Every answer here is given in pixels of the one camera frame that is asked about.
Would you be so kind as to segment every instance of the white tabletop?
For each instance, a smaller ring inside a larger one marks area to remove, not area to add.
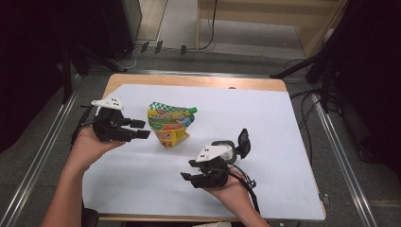
[[[154,132],[106,153],[87,171],[85,206],[103,215],[173,218],[232,218],[224,206],[185,181],[199,174],[188,161],[203,146],[232,140],[246,128],[252,149],[235,164],[257,182],[253,190],[266,219],[323,220],[325,212],[287,92],[125,84],[109,97],[121,97],[125,117],[147,121],[158,101],[197,107],[190,137],[165,149]]]

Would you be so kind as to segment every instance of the hand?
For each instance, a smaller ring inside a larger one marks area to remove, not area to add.
[[[230,172],[244,179],[244,176],[236,172],[233,168],[230,168]],[[243,209],[253,209],[247,189],[233,176],[228,177],[227,183],[223,187],[203,189],[218,198],[230,212],[237,216]]]
[[[107,151],[124,144],[125,142],[119,141],[102,142],[92,128],[83,128],[71,149],[66,167],[83,173]]]
[[[244,176],[233,168],[230,168],[230,172],[244,179]],[[228,177],[227,183],[223,187],[203,189],[218,198],[245,226],[269,227],[268,223],[253,208],[247,189],[233,176]]]

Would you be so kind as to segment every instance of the white plastic part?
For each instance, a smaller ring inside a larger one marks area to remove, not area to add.
[[[119,97],[94,100],[94,101],[92,101],[92,105],[98,106],[98,107],[114,109],[114,110],[118,110],[118,111],[124,110],[123,102],[121,101],[121,98],[119,98]]]
[[[224,160],[231,159],[233,149],[228,145],[205,146],[198,155],[196,162],[206,162],[221,156]]]

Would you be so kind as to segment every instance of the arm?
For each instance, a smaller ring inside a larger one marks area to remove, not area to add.
[[[41,226],[80,226],[84,172],[107,151],[124,143],[100,142],[92,128],[80,131],[62,170],[56,192]]]
[[[234,170],[231,172],[241,177]],[[245,226],[269,226],[253,208],[247,189],[236,178],[229,176],[223,187],[204,188],[204,190],[218,198]]]

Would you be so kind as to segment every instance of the aluminum rail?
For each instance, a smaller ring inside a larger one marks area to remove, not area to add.
[[[345,151],[342,148],[340,139],[336,134],[329,114],[324,112],[322,105],[318,102],[319,97],[317,95],[312,95],[312,99],[315,103],[318,103],[316,107],[319,117],[323,123],[323,127],[327,133],[327,137],[330,141],[331,147],[333,148],[334,154],[337,158],[337,162],[339,163],[342,176],[344,177],[348,189],[350,190],[351,197],[357,208],[357,212],[359,213],[363,226],[377,226],[372,209],[368,203],[368,200],[365,197],[365,194],[363,193],[361,186],[359,185],[359,182],[357,181],[357,177],[351,167],[351,164],[348,161]]]

